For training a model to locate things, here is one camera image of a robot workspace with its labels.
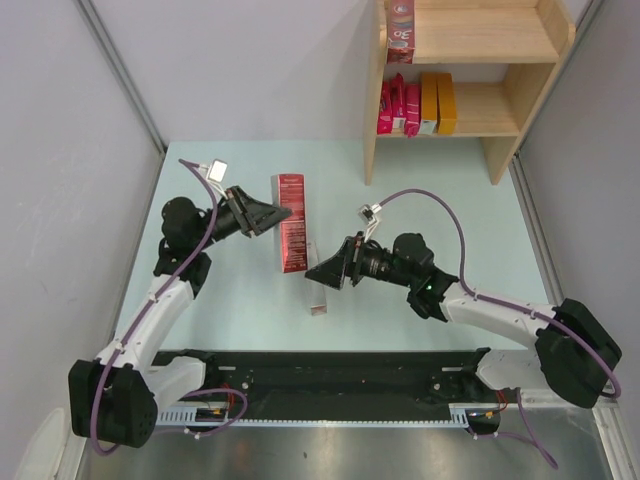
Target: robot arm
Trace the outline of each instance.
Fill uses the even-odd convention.
[[[336,289],[345,277],[353,286],[371,277],[408,287],[407,302],[420,317],[473,325],[526,347],[485,354],[476,376],[493,390],[548,385],[565,400],[591,408],[608,376],[579,342],[586,342],[609,370],[621,357],[618,345],[580,302],[532,304],[471,290],[434,265],[434,254],[420,234],[404,233],[387,250],[358,232],[306,277]],[[567,329],[579,340],[566,335]]]
[[[215,162],[209,173],[215,170],[216,163],[221,162]],[[291,213],[251,198],[240,187],[231,187],[223,192],[212,233],[203,246],[238,231],[249,238],[261,235]],[[72,428],[76,435],[91,436],[92,409],[97,402],[99,409],[93,425],[97,439],[140,447],[151,436],[158,412],[202,385],[205,364],[198,359],[177,357],[159,370],[152,371],[150,367],[174,322],[206,281],[211,260],[197,247],[211,228],[212,215],[212,210],[202,211],[185,197],[174,198],[163,207],[164,237],[149,298],[123,335],[114,338],[93,361],[78,360],[69,372]]]

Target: white tabletop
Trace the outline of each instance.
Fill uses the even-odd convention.
[[[173,142],[160,175],[122,307],[127,323],[147,296],[162,237],[160,211],[176,196],[209,208],[202,186],[179,158],[228,162],[225,186],[240,185],[270,201],[270,177],[305,176],[307,229],[320,260],[344,237],[362,229],[359,206],[418,187],[442,196],[458,214],[467,238],[467,278],[475,286],[546,302],[533,248],[509,174],[489,183],[480,144],[473,139],[384,140],[376,148],[373,185],[363,183],[362,144],[356,141]],[[446,212],[432,200],[404,196],[386,206],[375,238],[390,247],[403,232],[420,232],[436,265],[457,274],[460,247]],[[509,340],[464,325],[419,318],[407,290],[364,279],[357,288],[326,289],[328,313],[312,317],[302,274],[281,274],[271,232],[255,239],[236,234],[207,250],[205,286],[176,322],[164,349],[273,351],[438,351],[519,348]]]

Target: table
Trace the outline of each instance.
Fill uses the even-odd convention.
[[[118,321],[122,329],[146,299],[162,237],[160,212],[176,196],[200,208],[210,200],[184,158],[228,162],[226,186],[240,185],[258,200],[271,199],[271,175],[303,173],[307,228],[320,260],[346,235],[363,228],[359,206],[398,190],[419,187],[441,195],[456,211],[468,244],[471,284],[529,301],[546,302],[533,248],[509,175],[491,186],[482,149],[473,139],[389,139],[377,149],[374,184],[362,177],[358,141],[173,142],[169,146]],[[460,247],[446,212],[418,195],[382,212],[375,238],[390,247],[403,232],[420,232],[436,264],[457,273]],[[510,340],[466,325],[423,320],[406,303],[407,290],[365,279],[357,288],[327,289],[328,313],[312,317],[302,274],[279,273],[274,236],[236,234],[208,249],[209,277],[176,322],[163,349],[272,351],[438,351],[519,348]]]

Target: yellow box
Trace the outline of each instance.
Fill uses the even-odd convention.
[[[425,72],[421,75],[422,95],[420,98],[420,130],[418,133],[431,135],[438,124],[438,85],[436,74]]]
[[[453,78],[450,73],[438,73],[438,135],[453,135],[458,121]]]

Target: shelf board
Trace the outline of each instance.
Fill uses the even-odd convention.
[[[419,137],[515,137],[520,132],[501,83],[455,83],[458,122],[453,135]],[[378,138],[404,137],[401,130]]]
[[[535,8],[416,8],[414,64],[554,63]]]

